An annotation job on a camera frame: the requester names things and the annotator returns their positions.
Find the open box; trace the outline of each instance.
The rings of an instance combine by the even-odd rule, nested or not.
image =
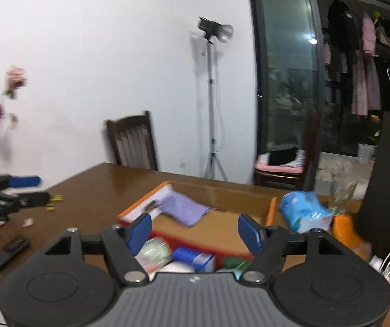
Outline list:
[[[163,198],[170,191],[187,195],[194,201],[215,210],[205,214],[193,227],[186,227],[174,218],[153,209],[151,237],[162,237],[172,249],[185,246],[216,256],[216,268],[221,268],[225,258],[237,256],[252,259],[237,231],[240,214],[250,215],[262,226],[271,225],[276,197],[223,189],[208,185],[195,185],[174,181],[163,182],[151,192],[118,215],[121,224],[127,225],[141,215],[154,200]]]

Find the metal screw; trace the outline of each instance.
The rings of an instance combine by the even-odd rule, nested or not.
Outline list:
[[[259,283],[265,278],[265,275],[256,270],[250,270],[243,275],[243,279],[249,281],[250,283]]]
[[[146,275],[138,270],[132,270],[124,274],[124,279],[130,283],[140,283],[146,279]]]

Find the blue plastic bag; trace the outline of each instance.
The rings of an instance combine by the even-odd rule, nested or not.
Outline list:
[[[290,230],[303,234],[312,228],[328,231],[333,215],[325,209],[314,192],[290,192],[282,198],[280,211]]]

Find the wooden chair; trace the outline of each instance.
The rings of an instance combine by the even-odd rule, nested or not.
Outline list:
[[[320,112],[313,109],[305,129],[302,149],[305,150],[305,162],[302,173],[277,173],[255,169],[254,182],[258,186],[266,185],[266,182],[278,184],[278,187],[294,186],[296,190],[302,190],[307,175],[311,169],[316,155],[317,138],[320,129]]]
[[[118,165],[159,170],[150,112],[106,122],[107,132]]]

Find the light stand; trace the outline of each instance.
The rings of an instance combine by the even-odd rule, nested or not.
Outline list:
[[[216,139],[214,138],[214,106],[213,106],[213,84],[215,80],[212,76],[212,64],[211,64],[211,46],[213,42],[210,40],[212,36],[222,42],[228,42],[233,35],[233,27],[229,25],[221,25],[215,21],[209,21],[205,18],[200,18],[199,29],[205,32],[204,38],[207,40],[207,77],[208,77],[208,97],[209,97],[209,120],[210,120],[210,155],[207,163],[207,170],[205,171],[205,177],[214,179],[214,165],[216,164],[222,178],[228,181],[224,168],[220,164],[220,160],[217,157],[215,149]]]

